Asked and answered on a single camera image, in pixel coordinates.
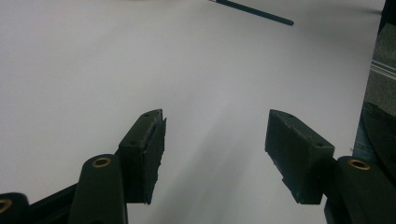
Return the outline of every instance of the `white table surface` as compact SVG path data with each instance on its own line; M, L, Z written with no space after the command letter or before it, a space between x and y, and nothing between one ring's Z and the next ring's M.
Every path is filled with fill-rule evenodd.
M160 179L130 223L326 223L264 152L268 112L350 155L384 1L238 2L295 24L206 0L1 1L0 192L76 183L162 108Z

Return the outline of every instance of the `dark stick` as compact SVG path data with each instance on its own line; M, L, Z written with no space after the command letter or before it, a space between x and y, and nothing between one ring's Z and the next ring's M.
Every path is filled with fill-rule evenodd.
M273 14L270 14L270 13L267 13L267 12L260 11L258 9L252 8L252 7L246 7L246 6L237 4L235 2L231 2L231 1L227 1L227 0L211 0L211 1L219 3L219 4L222 4L222 5L227 6L227 7L233 7L233 8L242 10L242 11L246 11L248 13L254 14L256 16L264 17L264 18L266 18L268 20L271 20L271 21L277 21L277 22L280 22L280 23L283 23L283 24L287 24L287 25L290 25L290 26L292 26L294 24L294 21L291 21L291 20L288 20L288 19L285 19L285 18L282 18L282 17L278 17L276 15L273 15Z

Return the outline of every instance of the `white surface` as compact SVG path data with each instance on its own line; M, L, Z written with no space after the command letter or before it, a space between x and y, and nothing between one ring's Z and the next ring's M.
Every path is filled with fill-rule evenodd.
M268 111L350 155L384 1L239 3L295 24L206 0L1 1L0 191L68 187L162 108L160 179L130 223L325 223L264 152Z

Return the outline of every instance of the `brass insert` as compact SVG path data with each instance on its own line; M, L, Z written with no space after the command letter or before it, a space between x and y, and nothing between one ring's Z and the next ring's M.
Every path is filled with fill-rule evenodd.
M111 163L111 159L107 157L102 157L99 159L96 159L95 161L92 162L92 166L95 168L101 168L108 166Z
M370 170L370 166L364 162L364 161L359 161L356 159L350 159L349 161L347 161L347 163L353 167L355 167L356 169L360 169L360 170Z
M0 214L7 211L7 209L12 205L10 199L0 199Z

